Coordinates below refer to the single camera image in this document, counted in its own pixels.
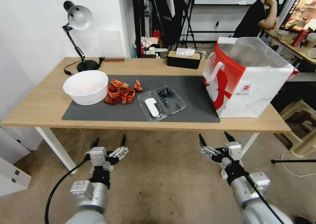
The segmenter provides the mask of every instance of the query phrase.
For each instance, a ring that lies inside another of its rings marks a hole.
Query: man's hand
[[[277,1],[276,1],[276,0],[266,0],[266,3],[267,3],[269,6],[277,5]]]

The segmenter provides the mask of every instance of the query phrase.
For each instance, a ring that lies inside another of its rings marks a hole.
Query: red crayfish
[[[138,80],[134,84],[134,88],[130,89],[127,83],[112,79],[110,85],[108,85],[108,95],[104,99],[105,103],[117,104],[121,101],[121,104],[132,103],[135,97],[136,91],[141,92],[143,88]]]

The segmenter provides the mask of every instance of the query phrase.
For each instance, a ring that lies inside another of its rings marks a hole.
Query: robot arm
[[[269,205],[263,198],[270,180],[263,173],[249,174],[240,164],[241,144],[225,132],[228,143],[223,148],[207,147],[199,134],[201,153],[221,164],[228,175],[227,182],[233,190],[234,198],[242,212],[246,224],[293,224],[291,219],[278,208]]]
[[[115,151],[106,151],[104,147],[94,147],[87,154],[92,163],[92,177],[89,180],[75,181],[70,189],[77,200],[79,212],[66,224],[104,224],[107,191],[110,189],[110,172],[128,153],[125,135],[121,146]]]

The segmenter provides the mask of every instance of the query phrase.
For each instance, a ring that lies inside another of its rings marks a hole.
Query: person
[[[248,9],[233,37],[257,37],[261,29],[277,30],[279,15],[279,0],[257,0]]]

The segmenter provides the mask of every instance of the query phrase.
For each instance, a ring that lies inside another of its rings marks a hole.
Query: logo sticker
[[[245,84],[241,88],[242,92],[249,92],[250,90],[251,90],[251,84]]]

